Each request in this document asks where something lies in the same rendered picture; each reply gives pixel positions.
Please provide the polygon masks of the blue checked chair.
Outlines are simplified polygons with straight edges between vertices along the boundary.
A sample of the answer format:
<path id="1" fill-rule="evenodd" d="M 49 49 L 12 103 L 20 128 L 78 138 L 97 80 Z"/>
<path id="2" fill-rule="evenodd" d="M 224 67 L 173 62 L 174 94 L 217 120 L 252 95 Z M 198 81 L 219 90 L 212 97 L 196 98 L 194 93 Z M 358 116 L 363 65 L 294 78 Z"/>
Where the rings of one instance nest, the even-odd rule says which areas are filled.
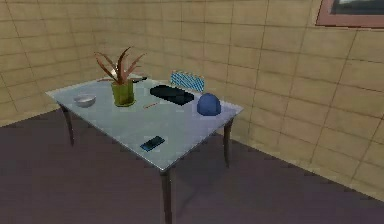
<path id="1" fill-rule="evenodd" d="M 203 77 L 177 70 L 171 73 L 170 82 L 173 85 L 191 89 L 197 92 L 203 92 L 205 87 L 205 80 Z"/>

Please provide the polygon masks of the black cellphone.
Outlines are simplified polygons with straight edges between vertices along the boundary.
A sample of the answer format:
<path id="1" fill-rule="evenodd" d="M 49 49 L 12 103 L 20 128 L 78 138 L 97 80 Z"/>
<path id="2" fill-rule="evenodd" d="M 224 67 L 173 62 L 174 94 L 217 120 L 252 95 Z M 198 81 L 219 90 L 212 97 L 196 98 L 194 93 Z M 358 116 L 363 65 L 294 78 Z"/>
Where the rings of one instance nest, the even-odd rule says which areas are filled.
<path id="1" fill-rule="evenodd" d="M 160 137 L 160 136 L 155 136 L 154 138 L 146 141 L 145 143 L 143 143 L 141 145 L 141 148 L 146 151 L 146 152 L 149 152 L 151 150 L 153 150 L 154 148 L 156 148 L 157 146 L 161 145 L 162 143 L 164 143 L 165 140 Z"/>

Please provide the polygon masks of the red plant in green pot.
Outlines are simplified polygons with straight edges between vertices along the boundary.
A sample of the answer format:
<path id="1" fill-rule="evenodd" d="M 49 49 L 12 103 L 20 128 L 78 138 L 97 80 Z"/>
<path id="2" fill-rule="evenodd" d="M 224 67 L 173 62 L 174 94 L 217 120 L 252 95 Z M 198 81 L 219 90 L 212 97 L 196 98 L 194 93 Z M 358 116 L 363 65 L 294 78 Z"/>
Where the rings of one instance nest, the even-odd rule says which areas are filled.
<path id="1" fill-rule="evenodd" d="M 140 81 L 140 78 L 130 78 L 129 75 L 139 68 L 140 60 L 145 53 L 136 57 L 127 69 L 124 68 L 124 61 L 128 56 L 131 47 L 126 48 L 113 62 L 106 54 L 95 52 L 94 56 L 99 67 L 107 75 L 107 78 L 100 79 L 100 82 L 110 81 L 114 104 L 118 107 L 129 107 L 135 103 L 133 84 Z"/>

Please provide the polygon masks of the grey bowl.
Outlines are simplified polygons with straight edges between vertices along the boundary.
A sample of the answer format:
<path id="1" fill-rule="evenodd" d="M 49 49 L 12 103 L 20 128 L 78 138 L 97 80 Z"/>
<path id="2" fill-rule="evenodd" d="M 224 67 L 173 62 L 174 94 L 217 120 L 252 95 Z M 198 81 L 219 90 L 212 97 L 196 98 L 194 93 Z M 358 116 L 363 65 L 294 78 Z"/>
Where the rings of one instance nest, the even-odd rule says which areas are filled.
<path id="1" fill-rule="evenodd" d="M 96 96 L 92 94 L 80 94 L 74 97 L 74 102 L 78 107 L 87 108 L 96 102 Z"/>

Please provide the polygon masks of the brown framed window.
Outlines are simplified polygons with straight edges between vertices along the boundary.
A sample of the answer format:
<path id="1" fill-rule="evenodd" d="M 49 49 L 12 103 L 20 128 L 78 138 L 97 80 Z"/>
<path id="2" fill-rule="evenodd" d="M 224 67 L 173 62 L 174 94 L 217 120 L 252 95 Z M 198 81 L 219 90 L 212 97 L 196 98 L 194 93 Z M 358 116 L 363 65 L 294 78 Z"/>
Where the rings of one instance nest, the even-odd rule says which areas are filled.
<path id="1" fill-rule="evenodd" d="M 384 0 L 321 0 L 315 25 L 384 29 Z"/>

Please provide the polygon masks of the black closed laptop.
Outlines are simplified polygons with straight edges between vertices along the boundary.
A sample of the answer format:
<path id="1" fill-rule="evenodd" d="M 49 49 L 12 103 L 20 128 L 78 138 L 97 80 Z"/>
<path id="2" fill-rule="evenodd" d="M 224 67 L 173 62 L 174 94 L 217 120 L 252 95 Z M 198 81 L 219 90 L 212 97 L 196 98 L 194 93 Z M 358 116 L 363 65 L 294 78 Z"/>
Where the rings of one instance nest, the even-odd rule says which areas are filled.
<path id="1" fill-rule="evenodd" d="M 176 87 L 158 85 L 150 89 L 150 94 L 174 104 L 183 106 L 194 100 L 194 95 Z"/>

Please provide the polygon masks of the blue dome-shaped object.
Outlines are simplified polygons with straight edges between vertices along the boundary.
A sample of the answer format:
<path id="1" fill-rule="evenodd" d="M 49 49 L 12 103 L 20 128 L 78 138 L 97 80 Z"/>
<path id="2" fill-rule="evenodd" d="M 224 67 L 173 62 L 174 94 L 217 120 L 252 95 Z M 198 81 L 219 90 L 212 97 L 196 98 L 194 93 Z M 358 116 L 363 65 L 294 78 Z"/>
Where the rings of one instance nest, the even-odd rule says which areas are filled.
<path id="1" fill-rule="evenodd" d="M 216 116 L 221 113 L 220 100 L 213 94 L 203 94 L 197 103 L 197 112 L 203 116 Z"/>

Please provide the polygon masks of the pale grey dining table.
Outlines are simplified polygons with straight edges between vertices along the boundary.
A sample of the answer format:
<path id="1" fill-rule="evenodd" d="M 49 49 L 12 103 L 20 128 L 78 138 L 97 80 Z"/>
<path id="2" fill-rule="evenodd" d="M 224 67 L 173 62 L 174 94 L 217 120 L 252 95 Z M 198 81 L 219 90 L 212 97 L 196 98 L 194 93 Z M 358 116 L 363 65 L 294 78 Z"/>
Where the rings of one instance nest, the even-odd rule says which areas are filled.
<path id="1" fill-rule="evenodd" d="M 135 103 L 129 107 L 117 107 L 114 104 L 111 84 L 108 82 L 89 81 L 47 94 L 62 109 L 67 127 L 72 131 L 71 114 L 75 114 L 89 125 L 120 143 L 126 151 L 153 165 L 159 170 L 162 180 L 164 201 L 164 224 L 172 224 L 171 206 L 171 168 L 178 160 L 193 151 L 218 129 L 224 130 L 224 157 L 230 155 L 229 139 L 233 119 L 242 108 L 223 101 L 221 113 L 216 116 L 202 116 L 197 112 L 199 93 L 194 100 L 183 105 L 176 105 L 150 94 L 150 89 L 159 84 L 147 79 L 134 86 Z M 74 97 L 80 94 L 96 96 L 96 102 L 87 108 L 78 107 Z M 152 103 L 157 105 L 144 109 Z M 165 142 L 146 152 L 141 145 L 155 136 Z"/>

